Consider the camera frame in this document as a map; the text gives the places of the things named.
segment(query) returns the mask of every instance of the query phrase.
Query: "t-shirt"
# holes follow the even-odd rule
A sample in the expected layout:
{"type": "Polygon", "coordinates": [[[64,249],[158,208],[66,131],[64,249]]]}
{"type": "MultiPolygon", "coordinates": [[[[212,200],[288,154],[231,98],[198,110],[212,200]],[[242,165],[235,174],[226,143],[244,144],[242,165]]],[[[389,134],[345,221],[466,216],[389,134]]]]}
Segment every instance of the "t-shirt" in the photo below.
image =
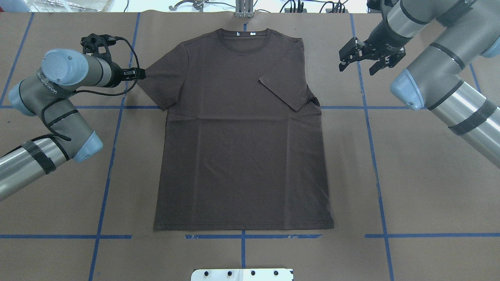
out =
{"type": "Polygon", "coordinates": [[[333,228],[301,38],[218,29],[138,84],[168,109],[155,230],[333,228]]]}

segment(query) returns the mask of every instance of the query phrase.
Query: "neckline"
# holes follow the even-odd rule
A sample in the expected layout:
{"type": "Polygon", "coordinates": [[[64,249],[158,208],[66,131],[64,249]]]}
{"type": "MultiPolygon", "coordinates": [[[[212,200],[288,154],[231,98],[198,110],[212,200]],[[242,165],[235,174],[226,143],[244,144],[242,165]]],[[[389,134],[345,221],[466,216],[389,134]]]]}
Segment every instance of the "neckline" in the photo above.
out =
{"type": "Polygon", "coordinates": [[[262,51],[262,49],[264,49],[268,45],[269,40],[271,39],[271,33],[272,30],[269,28],[262,31],[230,31],[220,28],[217,29],[216,32],[218,39],[217,41],[222,45],[222,47],[227,51],[238,55],[249,55],[262,51]],[[239,37],[239,38],[252,37],[252,36],[265,36],[265,40],[258,49],[254,49],[251,51],[236,51],[228,46],[223,36],[239,37]]]}

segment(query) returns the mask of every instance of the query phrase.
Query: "vertical blue line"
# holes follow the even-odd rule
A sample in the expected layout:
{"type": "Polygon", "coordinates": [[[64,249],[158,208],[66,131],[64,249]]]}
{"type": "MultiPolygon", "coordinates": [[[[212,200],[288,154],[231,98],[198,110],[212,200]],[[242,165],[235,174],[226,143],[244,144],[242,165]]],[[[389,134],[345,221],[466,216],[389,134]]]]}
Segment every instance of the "vertical blue line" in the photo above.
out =
{"type": "Polygon", "coordinates": [[[246,261],[246,245],[245,245],[245,237],[246,236],[246,231],[242,230],[241,231],[241,268],[244,269],[247,267],[247,261],[246,261]]]}
{"type": "MultiPolygon", "coordinates": [[[[135,31],[133,34],[133,41],[132,41],[132,48],[135,47],[136,45],[136,38],[137,38],[137,30],[139,29],[139,20],[141,18],[141,13],[137,13],[137,19],[135,21],[135,31]]],[[[130,61],[128,62],[128,67],[132,65],[132,57],[133,53],[130,51],[130,61]]],[[[129,87],[128,81],[125,83],[125,90],[129,87]]],[[[102,206],[100,208],[100,215],[99,215],[99,224],[97,226],[97,237],[95,239],[95,245],[94,245],[94,252],[92,255],[92,262],[90,263],[90,272],[88,274],[88,281],[92,281],[94,278],[94,269],[96,268],[96,260],[97,260],[97,253],[99,251],[99,241],[101,239],[101,230],[103,229],[103,220],[104,220],[104,213],[106,211],[106,202],[108,200],[108,192],[110,190],[110,182],[111,182],[111,171],[113,169],[113,165],[115,163],[115,153],[116,153],[116,148],[117,148],[117,139],[118,139],[118,133],[120,132],[120,125],[122,123],[122,116],[123,116],[123,111],[124,111],[124,105],[125,105],[125,98],[127,97],[127,94],[123,96],[121,99],[121,105],[120,105],[120,111],[118,114],[118,121],[116,123],[116,131],[114,132],[114,139],[113,139],[113,148],[111,150],[111,159],[109,161],[109,167],[107,170],[107,178],[106,178],[106,187],[104,188],[104,196],[102,198],[102,206]]]]}
{"type": "MultiPolygon", "coordinates": [[[[353,14],[349,14],[349,15],[350,15],[351,28],[352,28],[352,36],[356,37],[356,28],[354,25],[353,14]]],[[[367,103],[367,96],[365,93],[365,83],[363,82],[363,75],[361,72],[361,64],[359,61],[357,61],[357,72],[358,72],[358,76],[359,76],[359,85],[361,87],[361,92],[363,95],[364,118],[366,121],[366,129],[368,130],[368,140],[369,140],[369,144],[370,144],[371,161],[373,164],[373,168],[375,170],[376,188],[378,191],[378,207],[380,209],[380,217],[381,217],[381,221],[382,221],[382,230],[383,230],[383,236],[384,236],[383,239],[385,242],[385,254],[387,257],[389,277],[390,277],[390,281],[394,281],[393,261],[391,258],[391,249],[389,247],[389,237],[387,235],[386,215],[384,212],[384,203],[382,201],[382,192],[381,192],[380,180],[379,180],[379,170],[377,169],[377,159],[375,158],[375,148],[374,148],[374,142],[373,142],[373,137],[372,137],[372,128],[370,126],[370,116],[368,114],[368,103],[367,103]]]]}
{"type": "Polygon", "coordinates": [[[26,26],[26,30],[24,31],[24,35],[22,36],[21,44],[19,45],[19,48],[17,49],[17,54],[15,54],[14,58],[14,63],[12,64],[12,68],[10,69],[10,73],[8,74],[7,82],[5,83],[5,87],[3,88],[3,92],[1,93],[0,97],[0,106],[4,103],[5,95],[7,94],[7,90],[9,89],[9,84],[12,79],[12,75],[14,74],[14,70],[16,69],[16,65],[18,64],[18,59],[19,56],[21,55],[21,50],[23,49],[23,46],[26,41],[26,37],[28,36],[28,32],[30,31],[31,23],[33,21],[33,17],[35,16],[35,13],[32,12],[31,16],[29,17],[28,25],[26,26]]]}
{"type": "Polygon", "coordinates": [[[476,72],[474,71],[474,67],[472,66],[472,63],[469,63],[469,68],[470,72],[472,72],[472,78],[474,79],[475,86],[477,88],[477,91],[481,93],[481,87],[479,87],[479,82],[478,82],[478,77],[476,76],[476,72]]]}

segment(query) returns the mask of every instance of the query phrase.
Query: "garment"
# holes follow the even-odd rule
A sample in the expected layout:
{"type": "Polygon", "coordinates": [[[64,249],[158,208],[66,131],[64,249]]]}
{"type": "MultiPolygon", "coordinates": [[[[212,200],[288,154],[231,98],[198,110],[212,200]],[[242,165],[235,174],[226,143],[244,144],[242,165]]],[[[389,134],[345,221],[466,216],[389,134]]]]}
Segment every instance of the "garment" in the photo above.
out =
{"type": "Polygon", "coordinates": [[[301,38],[218,29],[138,84],[168,109],[155,230],[333,228],[301,38]]]}

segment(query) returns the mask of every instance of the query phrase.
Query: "robotic arm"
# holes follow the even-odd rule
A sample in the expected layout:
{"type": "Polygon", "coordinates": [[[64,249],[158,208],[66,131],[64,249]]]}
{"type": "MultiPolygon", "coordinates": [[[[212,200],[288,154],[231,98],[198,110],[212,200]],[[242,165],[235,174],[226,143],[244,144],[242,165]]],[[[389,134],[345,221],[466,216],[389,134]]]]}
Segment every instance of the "robotic arm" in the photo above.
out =
{"type": "Polygon", "coordinates": [[[499,0],[370,0],[382,21],[369,38],[352,38],[340,51],[340,71],[350,63],[376,60],[370,75],[394,67],[404,45],[436,19],[446,30],[390,85],[405,105],[427,108],[456,135],[500,168],[500,109],[464,82],[459,73],[479,55],[500,54],[499,0]]]}
{"type": "Polygon", "coordinates": [[[81,39],[83,53],[71,49],[52,49],[43,58],[41,68],[22,80],[9,92],[12,106],[27,116],[38,116],[50,134],[24,142],[0,158],[0,201],[32,183],[70,159],[82,162],[103,147],[96,132],[68,98],[89,92],[118,96],[129,92],[146,73],[139,68],[137,55],[122,37],[91,34],[81,39]],[[108,46],[125,41],[137,67],[122,69],[111,60],[108,46]],[[89,90],[81,86],[116,87],[122,81],[134,81],[119,94],[89,90]]]}

